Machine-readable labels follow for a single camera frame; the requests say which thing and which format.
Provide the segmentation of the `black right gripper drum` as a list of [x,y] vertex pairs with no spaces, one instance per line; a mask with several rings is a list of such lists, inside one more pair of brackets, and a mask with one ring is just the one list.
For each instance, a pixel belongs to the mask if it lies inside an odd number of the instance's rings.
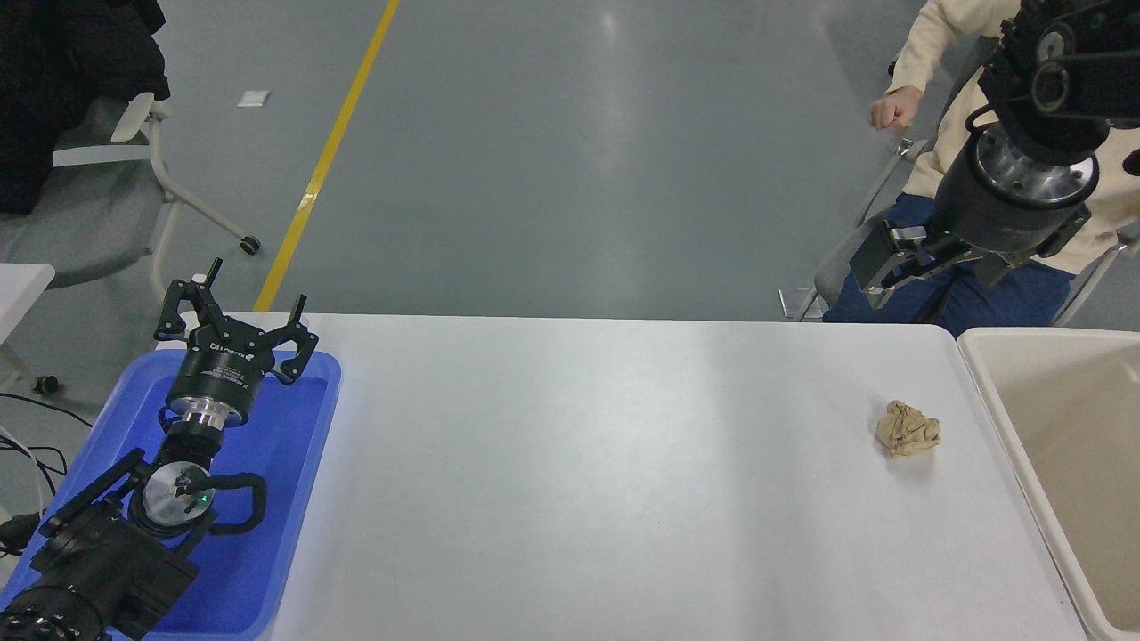
[[1011,146],[968,146],[935,198],[933,229],[1005,255],[1054,255],[1088,222],[1094,160],[1039,162]]

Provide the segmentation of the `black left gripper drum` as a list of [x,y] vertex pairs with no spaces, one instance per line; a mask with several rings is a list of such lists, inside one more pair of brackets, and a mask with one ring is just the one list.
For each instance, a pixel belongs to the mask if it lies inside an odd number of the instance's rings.
[[225,417],[249,419],[270,370],[270,352],[237,340],[235,331],[229,336],[233,342],[225,344],[214,328],[189,333],[182,365],[166,393],[169,409],[189,414],[194,405],[223,405]]

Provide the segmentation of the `person's right hand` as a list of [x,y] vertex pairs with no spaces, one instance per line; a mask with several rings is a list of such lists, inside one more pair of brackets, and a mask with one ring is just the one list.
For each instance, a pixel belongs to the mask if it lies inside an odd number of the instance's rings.
[[899,89],[883,94],[883,97],[871,102],[868,106],[868,125],[876,130],[907,130],[917,117],[917,107],[923,100],[923,91],[915,86],[901,86]]

